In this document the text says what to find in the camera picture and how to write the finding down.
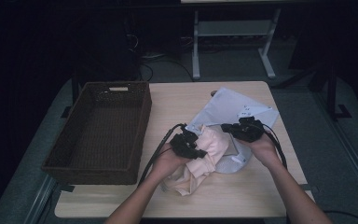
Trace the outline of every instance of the pink cloth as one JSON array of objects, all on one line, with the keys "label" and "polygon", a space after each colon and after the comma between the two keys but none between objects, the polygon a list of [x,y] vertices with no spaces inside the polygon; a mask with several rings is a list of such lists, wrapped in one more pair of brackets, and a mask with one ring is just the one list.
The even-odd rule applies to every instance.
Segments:
[{"label": "pink cloth", "polygon": [[223,133],[219,125],[202,127],[202,135],[196,141],[199,149],[208,154],[204,158],[188,162],[179,167],[172,175],[165,178],[161,187],[163,190],[174,189],[184,195],[192,194],[201,182],[215,170],[215,165],[225,154],[230,137]]}]

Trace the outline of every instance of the human hand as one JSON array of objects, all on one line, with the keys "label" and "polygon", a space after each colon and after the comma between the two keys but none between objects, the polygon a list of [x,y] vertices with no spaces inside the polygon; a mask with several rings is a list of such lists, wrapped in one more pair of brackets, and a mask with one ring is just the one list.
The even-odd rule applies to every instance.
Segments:
[{"label": "human hand", "polygon": [[173,174],[179,166],[186,164],[191,159],[176,156],[169,143],[164,144],[159,152],[159,156],[153,162],[152,170],[149,176],[162,181],[165,177]]},{"label": "human hand", "polygon": [[275,149],[274,144],[272,143],[271,139],[264,133],[260,139],[248,143],[245,141],[242,141],[240,139],[237,139],[242,144],[248,146],[255,157],[263,163],[267,168],[270,168],[274,164],[282,164],[277,151]]}]

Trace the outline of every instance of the floor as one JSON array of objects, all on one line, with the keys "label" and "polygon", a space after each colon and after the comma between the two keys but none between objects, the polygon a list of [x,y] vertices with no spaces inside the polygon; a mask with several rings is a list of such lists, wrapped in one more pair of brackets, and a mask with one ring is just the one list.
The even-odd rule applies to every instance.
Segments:
[{"label": "floor", "polygon": [[[261,47],[260,39],[230,39],[214,45],[204,46],[200,55],[201,78],[197,81],[266,81],[270,87],[277,85],[301,71],[289,70],[296,40],[274,40],[268,56],[277,77],[267,78],[263,65],[258,57],[257,48]],[[180,59],[159,52],[150,52],[141,65],[143,80],[156,82],[191,82],[191,48],[184,44],[184,54]],[[310,183],[312,194],[317,204],[326,211],[335,223],[358,223],[358,165],[353,158],[358,158],[358,102],[351,87],[341,79],[337,83],[337,104],[345,105],[351,113],[351,119],[332,121],[325,112],[326,91],[311,92],[307,88],[311,76],[305,77],[286,89],[271,89],[274,100],[280,109],[285,127],[304,174]],[[23,186],[21,182],[30,179],[27,167],[40,167],[48,147],[63,125],[64,119],[58,119],[63,109],[71,105],[71,85],[66,83],[56,97],[35,135],[33,143],[24,156],[23,165],[17,172],[17,184],[9,187],[5,205],[0,203],[0,223],[22,223],[29,216],[33,198],[22,199],[22,209],[12,206],[10,197]],[[34,185],[40,186],[40,170],[33,171]],[[58,200],[60,187],[53,190],[51,197],[39,208],[40,216],[34,219],[39,223],[101,223],[103,219],[62,219],[54,216],[54,206]],[[285,223],[284,217],[264,220],[185,220],[185,223]]]}]

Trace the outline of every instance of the brown wicker basket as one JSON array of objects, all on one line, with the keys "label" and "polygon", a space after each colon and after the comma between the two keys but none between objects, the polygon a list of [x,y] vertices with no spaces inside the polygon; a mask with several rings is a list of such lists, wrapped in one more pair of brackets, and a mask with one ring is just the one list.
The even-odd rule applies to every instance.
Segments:
[{"label": "brown wicker basket", "polygon": [[63,184],[136,184],[152,100],[147,82],[91,82],[42,165]]}]

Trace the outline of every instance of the black cable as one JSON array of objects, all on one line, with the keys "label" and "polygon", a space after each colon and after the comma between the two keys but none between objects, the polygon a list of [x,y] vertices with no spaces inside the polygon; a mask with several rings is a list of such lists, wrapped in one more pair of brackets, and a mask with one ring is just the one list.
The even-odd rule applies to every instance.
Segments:
[{"label": "black cable", "polygon": [[177,128],[177,127],[184,127],[184,124],[176,124],[175,126],[173,126],[171,129],[168,130],[167,134],[165,134],[164,138],[161,140],[161,142],[159,143],[156,151],[153,153],[152,157],[150,158],[149,162],[147,163],[144,172],[142,173],[141,178],[139,179],[139,183],[137,188],[142,184],[142,182],[144,182],[146,175],[150,169],[150,167],[152,166],[153,162],[156,160],[156,158],[161,155],[162,153],[164,153],[165,151],[159,153],[159,151],[162,149],[162,147],[164,146],[164,144],[167,142],[168,138],[171,136],[171,134],[173,133],[173,131]]},{"label": "black cable", "polygon": [[155,61],[149,61],[148,63],[176,63],[177,65],[181,66],[186,73],[188,74],[188,76],[190,77],[191,81],[194,82],[193,76],[191,75],[191,73],[187,70],[187,68],[185,68],[181,63],[176,62],[176,61],[170,61],[170,60],[155,60]]},{"label": "black cable", "polygon": [[349,217],[354,217],[354,218],[357,218],[358,219],[358,216],[354,215],[354,214],[351,214],[351,213],[347,213],[347,212],[342,212],[342,211],[335,211],[335,210],[324,210],[324,212],[326,214],[328,213],[337,213],[337,214],[341,214],[341,215],[345,215],[345,216],[349,216]]},{"label": "black cable", "polygon": [[271,139],[271,141],[274,143],[275,147],[277,148],[277,151],[278,151],[278,154],[279,156],[281,157],[281,161],[282,161],[282,164],[284,166],[284,168],[286,168],[287,170],[287,162],[286,162],[286,157],[284,156],[283,154],[283,151],[282,151],[282,148],[281,148],[281,144],[278,140],[278,137],[276,135],[276,133],[266,124],[263,124],[263,126],[269,128],[269,130],[273,133],[273,136],[272,133],[269,133],[267,131],[265,131],[265,134]]}]

